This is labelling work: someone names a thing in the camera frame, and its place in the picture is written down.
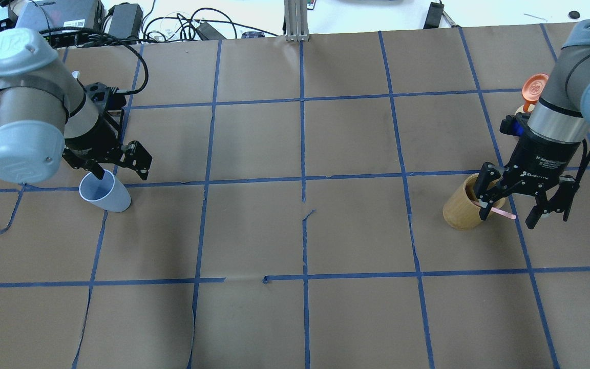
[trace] bamboo cup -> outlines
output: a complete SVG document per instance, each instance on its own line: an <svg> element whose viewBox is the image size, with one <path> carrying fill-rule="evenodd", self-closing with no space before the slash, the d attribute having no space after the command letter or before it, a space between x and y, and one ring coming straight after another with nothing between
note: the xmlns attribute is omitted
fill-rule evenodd
<svg viewBox="0 0 590 369"><path fill-rule="evenodd" d="M481 208L473 203L473 201L477 201L473 191L477 176L478 173L475 173L466 178L443 206L443 218L454 229L465 231L482 223L482 219L479 217ZM499 209L504 205L504 202L505 199L499 199L493 207Z"/></svg>

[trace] gripper logo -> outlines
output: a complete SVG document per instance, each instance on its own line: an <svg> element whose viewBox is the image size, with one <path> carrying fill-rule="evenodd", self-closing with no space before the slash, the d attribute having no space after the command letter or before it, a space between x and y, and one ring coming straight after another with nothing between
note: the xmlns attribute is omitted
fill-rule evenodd
<svg viewBox="0 0 590 369"><path fill-rule="evenodd" d="M536 175L534 173L530 173L528 171L522 171L520 177L534 177L534 178L541 178L541 179L548 179L547 177L541 177L540 175Z"/></svg>

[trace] power adapter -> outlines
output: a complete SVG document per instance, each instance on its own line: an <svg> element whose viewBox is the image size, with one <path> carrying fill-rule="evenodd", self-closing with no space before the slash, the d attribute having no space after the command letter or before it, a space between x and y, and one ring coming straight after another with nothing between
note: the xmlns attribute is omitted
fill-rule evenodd
<svg viewBox="0 0 590 369"><path fill-rule="evenodd" d="M427 19L423 30L428 28L438 28L440 25L440 18L443 17L443 8L445 5L439 3L429 3L429 10L427 12Z"/></svg>
<svg viewBox="0 0 590 369"><path fill-rule="evenodd" d="M108 33L119 39L138 37L142 23L142 9L138 4L115 5Z"/></svg>
<svg viewBox="0 0 590 369"><path fill-rule="evenodd" d="M226 39L222 33L206 22L199 24L199 27L197 27L197 34L202 40Z"/></svg>

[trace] orange lid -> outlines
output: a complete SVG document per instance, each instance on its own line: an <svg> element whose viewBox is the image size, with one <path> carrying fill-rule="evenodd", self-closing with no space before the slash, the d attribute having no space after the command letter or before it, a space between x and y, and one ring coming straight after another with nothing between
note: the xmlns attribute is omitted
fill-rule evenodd
<svg viewBox="0 0 590 369"><path fill-rule="evenodd" d="M522 85L522 98L528 103L535 104L539 100L548 78L549 76L545 73L538 73L529 77L525 84Z"/></svg>

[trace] gray robot arm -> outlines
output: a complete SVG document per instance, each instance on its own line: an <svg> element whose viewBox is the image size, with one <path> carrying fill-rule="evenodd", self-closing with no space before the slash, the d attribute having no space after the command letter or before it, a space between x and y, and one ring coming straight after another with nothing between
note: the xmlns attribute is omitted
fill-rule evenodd
<svg viewBox="0 0 590 369"><path fill-rule="evenodd" d="M61 158L97 177L103 175L99 163L107 162L147 178L152 157L137 141L122 145L108 114L109 101L117 100L121 109L126 100L113 98L112 89L101 84L88 87L39 33L0 33L0 179L42 182L58 171ZM99 98L104 102L96 105L94 93L105 96Z"/></svg>
<svg viewBox="0 0 590 369"><path fill-rule="evenodd" d="M517 125L517 129L511 129L512 125ZM487 162L480 170L475 194L482 203L482 220L495 201L514 193L536 199L536 206L526 219L530 229L551 212L564 213L564 221L567 220L590 154L583 156L577 178L562 173L589 127L590 20L584 20L576 24L562 47L531 115L517 114L503 120L500 131L517 131L515 135L520 140L504 168ZM557 185L555 195L548 199L546 191Z"/></svg>

